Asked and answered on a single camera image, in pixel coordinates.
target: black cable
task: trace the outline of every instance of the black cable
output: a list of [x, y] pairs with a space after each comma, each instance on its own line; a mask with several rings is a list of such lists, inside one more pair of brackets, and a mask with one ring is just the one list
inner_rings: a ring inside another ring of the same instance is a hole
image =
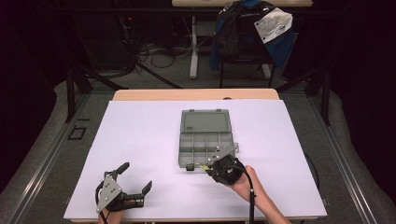
[[176, 89], [183, 89], [181, 87], [179, 87], [177, 84], [165, 79], [164, 77], [161, 77], [160, 75], [156, 74], [155, 72], [151, 71], [149, 68], [147, 68], [145, 65], [143, 65], [142, 63], [137, 63], [137, 66], [143, 68], [144, 70], [146, 70], [147, 72], [149, 72], [150, 74], [152, 74], [153, 76], [155, 76], [156, 78], [158, 78], [159, 80], [163, 81], [164, 83], [176, 88]]
[[304, 152], [304, 155], [305, 155], [306, 159], [309, 161], [309, 163], [311, 163], [312, 168], [314, 169], [315, 178], [316, 178], [316, 180], [317, 180], [317, 183], [316, 183], [316, 184], [317, 184], [317, 188], [318, 188], [318, 190], [319, 190], [320, 181], [319, 181], [319, 174], [318, 174], [317, 167], [316, 167], [315, 164], [312, 162], [312, 160], [311, 160], [311, 158], [308, 156], [308, 154], [306, 154], [306, 153]]
[[253, 182], [251, 181], [250, 175], [248, 174], [248, 172], [245, 168], [241, 168], [238, 166], [224, 166], [223, 168], [235, 168], [237, 170], [244, 172], [244, 174], [247, 176], [247, 180], [250, 185], [249, 223], [253, 224], [254, 223], [254, 204], [255, 204], [254, 198], [256, 197], [256, 195], [254, 194]]

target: gray carpet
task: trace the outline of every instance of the gray carpet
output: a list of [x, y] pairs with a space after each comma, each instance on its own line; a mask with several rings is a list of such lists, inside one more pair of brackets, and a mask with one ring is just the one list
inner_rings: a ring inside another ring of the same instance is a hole
[[[189, 57], [176, 58], [173, 65], [163, 69], [155, 68], [149, 62], [146, 62], [145, 65], [183, 88], [216, 88], [219, 85], [219, 74], [217, 71], [208, 69], [207, 57], [205, 56], [200, 58], [199, 75], [195, 80], [189, 79]], [[170, 88], [145, 71], [138, 73], [135, 70], [128, 76], [113, 80], [130, 89]], [[281, 70], [278, 70], [274, 87], [282, 85], [283, 82]], [[251, 83], [256, 85], [257, 81], [247, 82], [247, 84]], [[70, 223], [69, 220], [63, 219], [67, 206], [64, 201], [71, 197], [73, 193], [86, 156], [105, 113], [107, 103], [112, 98], [112, 91], [102, 83], [92, 80], [92, 85], [95, 91], [88, 97], [79, 97], [84, 104], [79, 107], [77, 116], [70, 124], [72, 128], [84, 128], [86, 130], [81, 140], [67, 140], [70, 137], [77, 137], [78, 132], [81, 131], [71, 134], [69, 127], [69, 129], [66, 129], [68, 132], [65, 134], [64, 140], [59, 141], [59, 134], [65, 130], [64, 120], [67, 109], [64, 83], [56, 88], [58, 103], [48, 124], [37, 138], [20, 170], [0, 195], [0, 223], [7, 223], [11, 218], [18, 215], [13, 214], [15, 206], [21, 202], [20, 198], [23, 196], [29, 181], [54, 147], [58, 148], [58, 154], [55, 155], [56, 160], [49, 165], [48, 175], [43, 176], [45, 182], [42, 186], [39, 186], [40, 188], [34, 195], [33, 200], [30, 201], [31, 203], [24, 204], [22, 202], [21, 205], [26, 205], [26, 209], [23, 210], [24, 213], [18, 221], [20, 223]], [[304, 96], [302, 93], [304, 86], [305, 83], [302, 83], [288, 92], [280, 94], [280, 96], [290, 112], [304, 151], [318, 169], [320, 195], [329, 203], [329, 205], [326, 205], [327, 217], [306, 221], [306, 223], [364, 223], [350, 196], [345, 179], [334, 161], [332, 144], [321, 126], [322, 121], [312, 105], [312, 102], [316, 100]], [[342, 113], [341, 102], [335, 94], [332, 94], [330, 112], [334, 135], [346, 155], [349, 166], [361, 184], [362, 192], [375, 215], [377, 223], [396, 223], [394, 204], [378, 188], [353, 150]]]

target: human arm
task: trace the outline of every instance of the human arm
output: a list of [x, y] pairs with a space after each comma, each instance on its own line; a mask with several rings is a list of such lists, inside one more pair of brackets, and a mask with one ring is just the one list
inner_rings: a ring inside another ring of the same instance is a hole
[[[119, 211], [119, 212], [111, 212], [110, 214], [108, 213], [107, 209], [103, 210], [103, 213], [106, 217], [106, 222], [108, 224], [120, 224], [124, 215], [124, 211]], [[98, 218], [98, 224], [104, 224], [105, 222], [103, 221], [102, 217], [99, 215]]]
[[[256, 195], [255, 205], [259, 208], [260, 211], [262, 211], [262, 213], [268, 219], [269, 223], [290, 224], [290, 222], [283, 216], [283, 214], [279, 211], [279, 209], [276, 207], [274, 202], [266, 193], [253, 167], [246, 166], [245, 168], [247, 170], [248, 175], [251, 178], [251, 182], [254, 188], [254, 194]], [[244, 200], [249, 202], [250, 185], [248, 182], [248, 177], [245, 174], [242, 174], [239, 180], [229, 187], [233, 189]]]

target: black curtain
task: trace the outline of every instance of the black curtain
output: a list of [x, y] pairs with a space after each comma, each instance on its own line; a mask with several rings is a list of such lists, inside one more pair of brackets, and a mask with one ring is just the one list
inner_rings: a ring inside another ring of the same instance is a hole
[[31, 53], [3, 8], [0, 7], [0, 85], [3, 93], [0, 104], [0, 191], [3, 191], [14, 176], [50, 117], [56, 102], [53, 85], [60, 80], [46, 76], [44, 71], [53, 69], [53, 64], [48, 64], [44, 69], [40, 66], [37, 61], [44, 58], [38, 58]]
[[302, 76], [334, 53], [327, 64], [331, 89], [343, 102], [352, 144], [378, 186], [396, 203], [396, 20], [394, 7], [384, 2], [314, 0], [314, 9], [344, 10], [347, 16], [340, 21], [305, 20], [284, 76]]

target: white tag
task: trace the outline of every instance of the white tag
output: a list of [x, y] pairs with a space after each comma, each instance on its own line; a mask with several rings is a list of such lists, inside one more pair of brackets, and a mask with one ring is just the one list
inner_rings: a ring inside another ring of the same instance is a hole
[[261, 20], [254, 22], [254, 26], [265, 44], [289, 30], [292, 20], [291, 14], [276, 7]]

